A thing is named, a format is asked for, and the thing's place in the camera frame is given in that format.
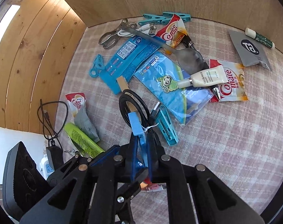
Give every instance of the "white usb cable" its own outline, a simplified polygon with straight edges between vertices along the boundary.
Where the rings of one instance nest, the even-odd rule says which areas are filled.
[[[146,35],[150,35],[150,36],[155,36],[157,34],[157,30],[156,27],[153,24],[146,24],[141,26],[139,29],[137,29],[137,31],[140,31]],[[120,37],[134,37],[134,34],[131,34],[125,30],[120,30],[118,32],[118,36]]]

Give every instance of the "cartoon character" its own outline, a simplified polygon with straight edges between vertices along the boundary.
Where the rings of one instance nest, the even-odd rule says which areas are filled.
[[[160,86],[166,93],[174,91],[178,88],[177,81],[173,80],[170,75],[157,78],[157,82],[160,82]]]

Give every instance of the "light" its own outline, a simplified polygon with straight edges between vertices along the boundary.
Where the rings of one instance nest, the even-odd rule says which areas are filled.
[[[0,41],[1,41],[5,31],[7,29],[7,27],[9,26],[11,20],[13,19],[13,17],[15,16],[15,14],[17,13],[19,8],[20,8],[20,6],[18,6],[18,5],[10,6],[9,10],[6,12],[6,14],[2,18],[2,20],[0,21]]]

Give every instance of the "lime green bottle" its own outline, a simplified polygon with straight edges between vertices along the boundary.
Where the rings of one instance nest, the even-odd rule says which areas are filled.
[[[75,141],[86,153],[92,158],[95,158],[104,150],[94,143],[85,133],[83,133],[76,125],[67,123],[64,126],[64,130],[68,136]]]

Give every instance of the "gray packet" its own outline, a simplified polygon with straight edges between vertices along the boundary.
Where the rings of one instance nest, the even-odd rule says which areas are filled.
[[[267,70],[272,71],[271,64],[261,44],[244,33],[229,30],[229,34],[244,66],[259,64]]]
[[[100,141],[96,128],[87,116],[85,105],[81,107],[74,117],[74,124],[95,143]]]

